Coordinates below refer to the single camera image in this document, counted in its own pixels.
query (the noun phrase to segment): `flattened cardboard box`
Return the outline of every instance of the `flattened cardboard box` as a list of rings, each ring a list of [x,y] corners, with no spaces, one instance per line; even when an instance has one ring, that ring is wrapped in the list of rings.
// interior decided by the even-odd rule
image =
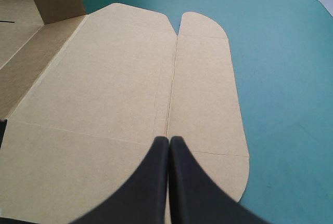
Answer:
[[[0,150],[4,217],[76,219],[125,182],[157,135],[184,136],[234,199],[247,183],[228,40],[195,13],[183,16],[179,37],[166,16],[131,6],[86,16],[7,125]]]

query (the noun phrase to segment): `crease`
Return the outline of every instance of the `crease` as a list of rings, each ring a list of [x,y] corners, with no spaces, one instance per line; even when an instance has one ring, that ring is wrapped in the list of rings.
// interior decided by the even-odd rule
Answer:
[[[170,121],[170,108],[171,108],[172,92],[173,92],[173,86],[174,86],[176,59],[177,59],[177,52],[178,52],[178,35],[177,35],[177,41],[176,41],[175,49],[176,49],[176,52],[175,52],[175,56],[174,56],[174,59],[173,59],[170,98],[169,98],[169,105],[168,105],[168,111],[166,113],[167,116],[166,116],[166,122],[165,122],[165,135],[167,137],[168,137],[168,129],[169,129],[169,121]]]
[[[221,38],[221,39],[228,39],[228,37],[213,37],[213,36],[204,36],[204,35],[192,35],[192,34],[178,34],[178,36],[191,36],[191,37],[205,37],[205,38]]]
[[[211,154],[211,155],[241,156],[241,157],[245,157],[245,158],[250,158],[249,155],[236,155],[236,154],[211,153],[211,152],[196,151],[196,150],[191,150],[191,152],[194,152],[194,153],[202,153],[202,154]]]
[[[67,47],[69,45],[69,42],[77,35],[77,33],[80,31],[82,26],[86,23],[89,15],[85,15],[81,22],[78,24],[76,29],[72,32],[72,34],[67,38],[67,40],[63,43],[63,45],[60,47],[60,49],[55,53],[55,55],[51,58],[49,63],[46,65],[44,70],[39,74],[39,76],[35,79],[35,81],[32,83],[30,88],[24,93],[24,95],[21,96],[21,98],[18,100],[17,104],[11,109],[11,111],[7,114],[7,118],[10,118],[14,112],[20,107],[22,102],[30,95],[30,93],[33,92],[34,88],[38,85],[40,85],[45,78],[45,76],[54,68],[56,68],[61,60],[65,57]]]
[[[2,65],[0,66],[0,70],[5,67],[6,64],[8,64],[10,62],[10,60],[12,60],[12,58],[32,39],[33,36],[35,36],[44,26],[43,25],[40,25],[41,27],[38,28],[28,39],[27,41],[25,41],[22,46],[12,55],[10,56],[10,58]]]
[[[74,133],[74,134],[83,135],[83,136],[96,137],[96,138],[101,138],[101,139],[106,139],[106,140],[119,141],[119,142],[127,142],[127,143],[133,143],[133,144],[139,144],[139,145],[149,146],[148,144],[145,144],[145,143],[132,142],[132,141],[128,141],[128,140],[124,140],[124,139],[119,139],[119,138],[110,138],[110,137],[103,137],[103,136],[91,135],[91,134],[87,134],[87,133],[80,133],[80,132],[75,132],[75,131],[68,130],[68,129],[61,129],[61,128],[57,128],[57,127],[45,126],[45,125],[40,125],[40,124],[36,124],[36,123],[28,123],[28,122],[20,121],[20,120],[8,119],[8,121],[9,122],[12,121],[12,122],[17,122],[17,123],[24,123],[24,124],[28,124],[28,125],[39,126],[39,127],[42,127],[42,128],[49,128],[49,129],[55,129],[55,130],[65,131],[65,132]]]

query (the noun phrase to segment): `green table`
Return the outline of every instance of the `green table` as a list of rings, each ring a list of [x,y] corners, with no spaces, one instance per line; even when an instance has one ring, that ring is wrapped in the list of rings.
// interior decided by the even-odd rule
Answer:
[[[250,177],[241,204],[272,223],[333,220],[333,19],[316,0],[83,0],[217,21],[232,52]]]

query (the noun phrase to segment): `black object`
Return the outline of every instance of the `black object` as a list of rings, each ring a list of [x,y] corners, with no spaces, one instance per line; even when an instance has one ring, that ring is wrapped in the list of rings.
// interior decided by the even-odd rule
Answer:
[[[72,224],[163,224],[168,151],[168,139],[156,137],[141,164],[123,186]]]
[[[2,145],[2,140],[4,139],[6,126],[7,126],[7,120],[0,120],[0,149]]]
[[[169,198],[172,224],[268,224],[210,179],[182,137],[170,143]]]
[[[34,224],[34,223],[23,220],[14,220],[14,219],[0,217],[0,224]]]

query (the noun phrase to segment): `teal table surface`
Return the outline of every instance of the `teal table surface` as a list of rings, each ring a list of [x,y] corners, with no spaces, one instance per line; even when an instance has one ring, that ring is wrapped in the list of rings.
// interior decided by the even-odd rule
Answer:
[[[272,223],[333,223],[333,18],[316,0],[83,0],[184,12],[226,31],[250,152],[240,203]]]

